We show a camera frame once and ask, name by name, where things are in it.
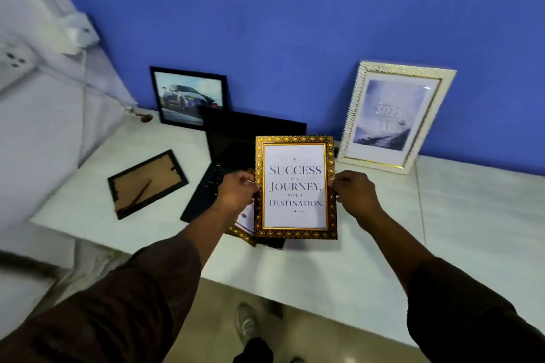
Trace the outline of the black laptop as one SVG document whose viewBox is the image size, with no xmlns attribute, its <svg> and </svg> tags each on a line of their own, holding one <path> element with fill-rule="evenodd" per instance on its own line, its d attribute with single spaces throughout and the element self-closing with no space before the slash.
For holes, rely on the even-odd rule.
<svg viewBox="0 0 545 363">
<path fill-rule="evenodd" d="M 181 220 L 191 222 L 216 201 L 219 186 L 226 174 L 253 171 L 255 139 L 259 135 L 305 135 L 307 124 L 250 113 L 201 107 L 211 163 L 186 208 Z"/>
</svg>

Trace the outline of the person's right forearm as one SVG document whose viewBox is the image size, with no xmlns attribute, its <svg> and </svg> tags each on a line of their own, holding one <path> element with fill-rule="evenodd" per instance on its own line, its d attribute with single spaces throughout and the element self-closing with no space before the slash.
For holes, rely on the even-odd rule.
<svg viewBox="0 0 545 363">
<path fill-rule="evenodd" d="M 442 258 L 433 255 L 382 208 L 358 215 L 357 222 L 371 235 L 407 296 L 415 275 L 424 267 L 433 265 L 454 269 Z"/>
</svg>

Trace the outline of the person's right hand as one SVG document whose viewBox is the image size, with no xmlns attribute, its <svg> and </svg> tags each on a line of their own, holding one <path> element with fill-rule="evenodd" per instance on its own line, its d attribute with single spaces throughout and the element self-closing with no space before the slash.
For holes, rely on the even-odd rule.
<svg viewBox="0 0 545 363">
<path fill-rule="evenodd" d="M 355 218 L 362 229 L 369 231 L 385 215 L 378 200 L 376 186 L 365 173 L 345 171 L 349 172 L 348 186 L 332 187 L 332 180 L 328 181 L 328 186 L 346 212 Z"/>
</svg>

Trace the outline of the gold ornate quote picture frame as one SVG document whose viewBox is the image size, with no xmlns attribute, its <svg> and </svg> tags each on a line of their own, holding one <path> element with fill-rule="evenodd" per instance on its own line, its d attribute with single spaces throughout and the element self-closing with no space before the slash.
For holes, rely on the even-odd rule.
<svg viewBox="0 0 545 363">
<path fill-rule="evenodd" d="M 337 240 L 335 141 L 330 135 L 255 138 L 255 235 Z"/>
</svg>

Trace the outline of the person's left forearm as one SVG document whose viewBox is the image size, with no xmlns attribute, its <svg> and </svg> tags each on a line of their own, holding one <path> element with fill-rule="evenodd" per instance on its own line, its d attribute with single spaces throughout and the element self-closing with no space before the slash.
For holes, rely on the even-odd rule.
<svg viewBox="0 0 545 363">
<path fill-rule="evenodd" d="M 175 236 L 138 250 L 129 264 L 157 283 L 169 307 L 189 307 L 204 266 L 240 212 L 241 208 L 217 200 Z"/>
</svg>

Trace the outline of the person's black trouser leg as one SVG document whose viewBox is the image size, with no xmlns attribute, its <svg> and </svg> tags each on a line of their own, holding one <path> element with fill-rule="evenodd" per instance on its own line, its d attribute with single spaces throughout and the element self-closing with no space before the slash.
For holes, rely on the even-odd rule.
<svg viewBox="0 0 545 363">
<path fill-rule="evenodd" d="M 274 363 L 274 353 L 261 337 L 256 337 L 249 340 L 233 363 Z"/>
</svg>

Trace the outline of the white textured frame with poster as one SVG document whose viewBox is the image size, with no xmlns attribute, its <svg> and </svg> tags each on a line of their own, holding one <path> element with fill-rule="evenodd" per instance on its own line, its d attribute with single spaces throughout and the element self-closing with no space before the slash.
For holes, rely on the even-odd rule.
<svg viewBox="0 0 545 363">
<path fill-rule="evenodd" d="M 337 160 L 409 174 L 455 76 L 453 69 L 360 61 Z"/>
</svg>

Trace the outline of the black frame with car photo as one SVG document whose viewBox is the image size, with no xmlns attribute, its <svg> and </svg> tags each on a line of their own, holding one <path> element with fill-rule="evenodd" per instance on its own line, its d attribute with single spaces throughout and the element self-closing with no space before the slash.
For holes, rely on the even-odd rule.
<svg viewBox="0 0 545 363">
<path fill-rule="evenodd" d="M 204 130 L 201 109 L 228 109 L 225 75 L 149 67 L 160 122 Z"/>
</svg>

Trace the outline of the black frame with brown backing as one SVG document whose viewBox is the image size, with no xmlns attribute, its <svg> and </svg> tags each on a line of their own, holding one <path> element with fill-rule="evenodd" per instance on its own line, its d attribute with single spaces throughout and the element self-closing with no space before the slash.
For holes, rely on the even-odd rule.
<svg viewBox="0 0 545 363">
<path fill-rule="evenodd" d="M 188 185 L 172 150 L 115 174 L 107 182 L 118 220 Z"/>
</svg>

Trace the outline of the white power adapter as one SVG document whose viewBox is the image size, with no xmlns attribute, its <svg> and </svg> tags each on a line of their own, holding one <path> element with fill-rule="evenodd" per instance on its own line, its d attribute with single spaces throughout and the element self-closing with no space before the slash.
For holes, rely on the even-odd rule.
<svg viewBox="0 0 545 363">
<path fill-rule="evenodd" d="M 68 40 L 67 46 L 61 50 L 65 55 L 78 55 L 100 43 L 100 36 L 85 13 L 67 14 L 59 18 L 57 24 Z"/>
</svg>

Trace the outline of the white wall socket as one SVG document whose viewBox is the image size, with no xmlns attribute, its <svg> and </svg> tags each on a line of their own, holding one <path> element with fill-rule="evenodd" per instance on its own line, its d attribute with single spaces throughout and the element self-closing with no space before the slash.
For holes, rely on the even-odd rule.
<svg viewBox="0 0 545 363">
<path fill-rule="evenodd" d="M 39 65 L 37 53 L 24 43 L 0 43 L 0 92 L 33 72 Z"/>
</svg>

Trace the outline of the person's grey shoe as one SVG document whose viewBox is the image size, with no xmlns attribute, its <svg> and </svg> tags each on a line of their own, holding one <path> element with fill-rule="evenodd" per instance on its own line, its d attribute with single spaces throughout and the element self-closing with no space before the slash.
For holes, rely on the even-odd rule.
<svg viewBox="0 0 545 363">
<path fill-rule="evenodd" d="M 235 310 L 235 328 L 243 346 L 259 337 L 258 316 L 248 303 L 240 303 Z"/>
</svg>

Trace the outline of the person's left hand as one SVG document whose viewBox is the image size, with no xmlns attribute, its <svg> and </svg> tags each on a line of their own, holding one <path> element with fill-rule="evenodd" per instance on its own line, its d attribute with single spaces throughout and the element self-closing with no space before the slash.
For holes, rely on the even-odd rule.
<svg viewBox="0 0 545 363">
<path fill-rule="evenodd" d="M 214 206 L 238 215 L 254 199 L 260 188 L 259 184 L 240 184 L 238 172 L 231 172 L 223 177 Z"/>
</svg>

